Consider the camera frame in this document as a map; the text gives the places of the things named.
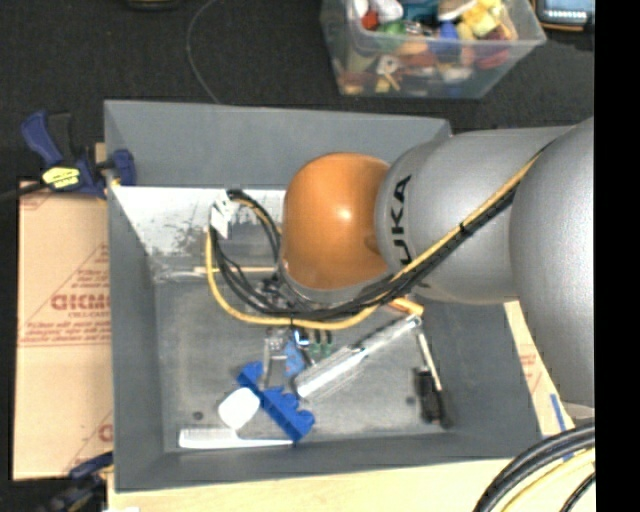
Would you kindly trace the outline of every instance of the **plastic storage container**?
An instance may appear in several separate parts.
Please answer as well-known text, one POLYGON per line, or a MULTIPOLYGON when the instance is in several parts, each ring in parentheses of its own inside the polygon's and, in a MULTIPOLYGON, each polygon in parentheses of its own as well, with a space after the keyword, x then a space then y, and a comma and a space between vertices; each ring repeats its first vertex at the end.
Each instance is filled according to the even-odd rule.
MULTIPOLYGON (((419 4, 400 1, 405 13, 407 7, 419 4)), ((401 27, 404 33, 397 33, 397 22, 396 27, 387 24, 386 32, 379 26, 365 28, 362 8, 358 5, 358 12, 356 6, 360 3, 324 0, 321 9, 325 41, 344 95, 481 98, 546 41, 528 0, 502 0, 498 30, 477 39, 460 38, 458 20, 431 25, 431 33, 420 30, 425 25, 416 27, 406 21, 401 27), (412 28, 418 28, 418 33, 412 33, 412 28)))

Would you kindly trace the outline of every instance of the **blue plastic part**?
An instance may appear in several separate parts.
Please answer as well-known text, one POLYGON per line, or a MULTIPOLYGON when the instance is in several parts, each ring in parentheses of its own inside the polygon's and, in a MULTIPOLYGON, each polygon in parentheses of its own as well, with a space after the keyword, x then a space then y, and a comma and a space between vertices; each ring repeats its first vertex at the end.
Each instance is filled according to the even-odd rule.
POLYGON ((106 452, 79 464, 69 471, 71 480, 80 480, 113 464, 113 452, 106 452))
POLYGON ((287 356, 284 376, 295 377, 305 368, 304 358, 294 340, 289 340, 284 346, 284 354, 287 356))
POLYGON ((298 399, 292 393, 283 393, 282 386, 268 388, 264 391, 258 387, 258 379, 264 370, 261 361, 246 364, 236 381, 241 386, 246 386, 260 398, 260 406, 271 416, 278 426, 297 443, 306 436, 315 423, 313 413, 307 410, 298 411, 298 399))
POLYGON ((20 131, 29 149, 42 157, 46 169, 64 160, 64 156, 49 134, 46 111, 39 110, 31 114, 20 125, 20 131))
POLYGON ((455 25, 450 21, 443 21, 440 24, 439 38, 429 43, 429 48, 436 54, 440 62, 456 62, 462 48, 458 42, 459 39, 455 25))
POLYGON ((120 175, 120 185, 135 185, 136 166, 131 153, 126 149, 118 149, 113 152, 111 159, 120 175))

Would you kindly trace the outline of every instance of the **blue clamp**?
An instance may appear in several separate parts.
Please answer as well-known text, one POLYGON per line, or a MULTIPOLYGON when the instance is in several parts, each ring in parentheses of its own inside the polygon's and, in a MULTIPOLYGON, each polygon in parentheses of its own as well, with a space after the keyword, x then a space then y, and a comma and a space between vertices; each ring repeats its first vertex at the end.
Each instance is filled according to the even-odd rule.
POLYGON ((69 137, 69 116, 56 118, 56 144, 49 126, 47 112, 39 110, 31 114, 20 126, 27 146, 44 162, 42 181, 54 192, 78 192, 105 199, 106 182, 101 169, 115 167, 120 175, 122 185, 135 185, 136 171, 133 157, 127 150, 115 151, 107 162, 92 167, 87 151, 76 154, 71 149, 69 137))
POLYGON ((242 368, 236 381, 253 391, 260 399, 260 406, 296 443, 309 433, 316 421, 315 417, 311 411, 304 409, 298 411, 298 399, 292 393, 283 393, 283 386, 261 390, 258 387, 258 380, 263 372, 262 362, 254 361, 242 368))

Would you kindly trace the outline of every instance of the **black cable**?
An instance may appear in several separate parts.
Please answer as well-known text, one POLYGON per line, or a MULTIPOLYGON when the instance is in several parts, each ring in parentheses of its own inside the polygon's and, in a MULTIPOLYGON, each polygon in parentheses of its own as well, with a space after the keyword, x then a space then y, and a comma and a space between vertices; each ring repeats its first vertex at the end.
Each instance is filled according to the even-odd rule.
POLYGON ((528 464, 530 461, 552 452, 556 449, 561 449, 567 443, 576 441, 585 437, 593 438, 595 436, 595 424, 593 422, 585 423, 580 427, 576 427, 570 430, 565 430, 554 436, 543 439, 539 443, 533 445, 520 455, 516 457, 509 465, 507 465, 493 480, 493 484, 497 485, 505 478, 509 477, 514 471, 520 467, 528 464))
POLYGON ((571 512, 573 507, 580 501, 580 499, 584 496, 584 494, 589 490, 589 488, 596 481, 596 472, 591 473, 587 478, 585 478, 582 483, 576 487, 576 489, 571 493, 567 501, 565 501, 564 505, 560 512, 571 512))
POLYGON ((187 60, 189 61, 189 66, 191 67, 191 71, 195 75, 196 80, 198 80, 198 83, 207 92, 207 94, 213 100, 214 103, 220 103, 220 100, 218 99, 218 97, 215 94, 213 94, 213 91, 211 91, 211 89, 209 88, 209 86, 205 82, 204 78, 202 78, 202 75, 200 74, 200 71, 198 70, 198 67, 196 66, 196 63, 195 63, 195 61, 193 59, 193 55, 191 54, 191 36, 193 35, 193 30, 194 30, 194 28, 196 26, 196 23, 200 19, 200 16, 202 16, 202 14, 207 9, 209 9, 209 7, 211 7, 214 3, 216 3, 217 1, 218 0, 208 0, 206 3, 204 3, 198 9, 198 11, 195 13, 193 18, 189 22, 189 27, 187 29, 187 36, 186 36, 186 41, 185 41, 185 47, 186 47, 186 51, 187 51, 187 60))
POLYGON ((595 446, 595 424, 567 430, 534 445, 494 478, 473 512, 489 512, 524 479, 558 459, 595 446))
MULTIPOLYGON (((361 290, 361 292, 353 299, 350 299, 338 305, 334 305, 331 307, 321 307, 318 304, 304 299, 295 290, 292 289, 293 294, 299 299, 297 301, 298 305, 300 305, 300 301, 306 301, 306 305, 303 305, 303 307, 301 308, 295 309, 291 307, 289 310, 285 310, 284 308, 279 307, 272 308, 269 304, 269 301, 264 302, 264 296, 260 296, 255 290, 249 289, 249 287, 245 286, 234 277, 230 276, 226 265, 219 264, 220 271, 227 283, 230 283, 233 280, 236 281, 235 283, 230 284, 229 287, 241 300, 243 300, 243 302, 249 304, 252 307, 256 303, 260 304, 259 311, 264 314, 269 314, 272 316, 286 315, 291 319, 313 321, 328 321, 349 317, 358 314, 365 308, 378 307, 384 304, 388 304, 396 298, 406 295, 413 286, 422 282, 424 278, 430 272, 432 272, 442 261, 444 261, 444 259, 449 256, 456 248, 458 248, 460 244, 462 244, 469 237, 473 236, 473 234, 478 229, 492 220, 496 215, 504 211, 504 209, 507 208, 513 201, 518 184, 519 183, 514 184, 509 190, 507 190, 500 198, 498 198, 496 203, 491 208, 482 212, 471 221, 464 223, 462 225, 462 229, 460 229, 460 231, 456 235, 454 235, 451 240, 449 240, 446 244, 436 250, 434 254, 432 254, 425 261, 417 265, 416 268, 414 268, 412 271, 406 272, 405 274, 402 274, 395 279, 394 276, 387 275, 381 278, 378 282, 373 283, 372 285, 367 286, 365 289, 361 290)), ((250 205, 250 208, 260 212, 260 215, 257 215, 257 217, 260 220, 265 233, 267 234, 267 237, 269 238, 269 243, 274 254, 274 259, 277 263, 280 252, 280 234, 272 217, 257 201, 255 201, 251 196, 249 196, 242 190, 228 190, 227 195, 232 201, 241 200, 250 205)), ((216 237, 212 237, 212 244, 214 245, 213 249, 215 253, 219 254, 220 248, 216 237)), ((287 284, 287 280, 282 275, 280 275, 280 273, 281 269, 278 267, 277 275, 279 282, 283 285, 287 284)), ((285 302, 291 303, 282 295, 280 295, 280 298, 285 302)))
POLYGON ((3 192, 0 194, 0 203, 4 203, 5 201, 15 201, 16 199, 31 194, 32 192, 37 192, 47 188, 46 183, 31 183, 30 185, 25 185, 24 187, 16 188, 14 190, 9 190, 7 192, 3 192))

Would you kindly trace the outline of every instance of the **yellow cable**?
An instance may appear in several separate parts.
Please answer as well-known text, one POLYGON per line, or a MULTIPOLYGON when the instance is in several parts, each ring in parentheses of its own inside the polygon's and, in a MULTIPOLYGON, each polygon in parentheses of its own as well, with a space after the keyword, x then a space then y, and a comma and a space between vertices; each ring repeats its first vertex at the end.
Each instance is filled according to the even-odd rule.
POLYGON ((583 451, 578 455, 574 455, 568 461, 562 462, 559 465, 554 466, 545 474, 536 478, 526 487, 522 488, 517 494, 515 494, 509 502, 501 509, 501 512, 510 512, 514 510, 518 502, 522 499, 526 499, 527 496, 531 496, 536 492, 540 492, 544 487, 551 485, 558 480, 569 476, 572 473, 582 469, 589 464, 592 464, 596 460, 596 449, 590 448, 583 451))
MULTIPOLYGON (((463 231, 464 227, 475 221, 478 217, 480 217, 483 213, 489 210, 492 206, 494 206, 509 190, 515 187, 518 182, 522 180, 524 175, 527 173, 529 168, 536 161, 540 152, 529 160, 517 173, 515 173, 502 187, 500 187, 496 192, 494 192, 482 205, 476 208, 470 215, 468 215, 463 222, 461 222, 458 226, 453 228, 449 233, 447 233, 444 237, 438 240, 435 244, 429 247, 426 251, 424 251, 420 256, 414 259, 411 263, 402 268, 402 270, 398 271, 391 279, 391 281, 395 281, 405 275, 407 272, 411 272, 415 269, 420 263, 425 261, 427 258, 431 257, 437 250, 442 248, 444 245, 449 243, 456 235, 463 231)), ((234 199, 235 202, 248 206, 252 209, 252 211, 260 217, 260 219, 267 223, 267 219, 265 215, 258 208, 255 207, 250 201, 245 199, 237 198, 234 199)), ((238 320, 242 320, 243 322, 261 324, 261 325, 295 325, 298 327, 305 327, 307 329, 330 329, 330 330, 339 330, 346 329, 348 327, 352 327, 362 320, 370 316, 378 306, 370 306, 368 308, 364 308, 362 311, 353 315, 352 317, 346 320, 339 320, 334 322, 317 322, 312 320, 300 320, 300 319, 289 319, 289 318, 275 318, 275 317, 267 317, 267 316, 256 316, 250 315, 247 313, 243 313, 242 311, 238 311, 231 304, 229 304, 226 299, 220 293, 218 289, 218 285, 216 284, 214 273, 216 270, 213 266, 213 258, 212 258, 212 250, 211 250, 211 236, 207 232, 207 244, 205 248, 205 256, 206 256, 206 270, 207 270, 207 280, 209 281, 209 288, 211 289, 211 293, 215 297, 218 304, 231 316, 237 318, 238 320)), ((398 298, 395 299, 396 306, 399 309, 415 309, 414 306, 411 306, 411 302, 398 298)))
POLYGON ((295 325, 297 327, 304 327, 307 329, 328 329, 328 330, 339 330, 346 329, 348 327, 352 327, 362 320, 371 315, 376 309, 377 306, 371 306, 363 309, 358 314, 353 315, 346 320, 340 320, 335 322, 315 322, 312 320, 299 320, 299 319, 290 319, 290 318, 275 318, 268 316, 257 316, 250 315, 248 313, 243 313, 242 311, 238 311, 231 304, 227 302, 227 300, 222 296, 220 290, 218 289, 218 285, 216 284, 216 280, 214 278, 214 267, 213 267, 213 253, 211 249, 211 235, 207 231, 207 243, 205 247, 205 263, 207 267, 207 280, 209 281, 209 288, 211 289, 211 293, 215 297, 216 301, 220 305, 222 309, 224 309, 227 313, 238 320, 242 320, 243 322, 260 324, 260 325, 295 325))
POLYGON ((440 240, 438 240, 435 244, 429 247, 426 251, 424 251, 420 256, 418 256, 411 263, 402 268, 402 270, 398 271, 396 275, 391 279, 395 281, 396 279, 402 277, 407 272, 415 269, 420 263, 425 261, 427 258, 430 258, 436 251, 449 243, 453 238, 460 234, 464 227, 471 224, 478 217, 480 217, 483 213, 489 210, 492 206, 494 206, 504 194, 506 194, 509 190, 515 187, 527 173, 527 171, 531 168, 533 163, 538 159, 540 153, 529 160, 517 173, 515 173, 504 185, 502 185, 498 190, 496 190, 484 203, 482 203, 478 208, 476 208, 470 215, 468 215, 464 221, 462 221, 458 226, 449 231, 445 236, 443 236, 440 240))

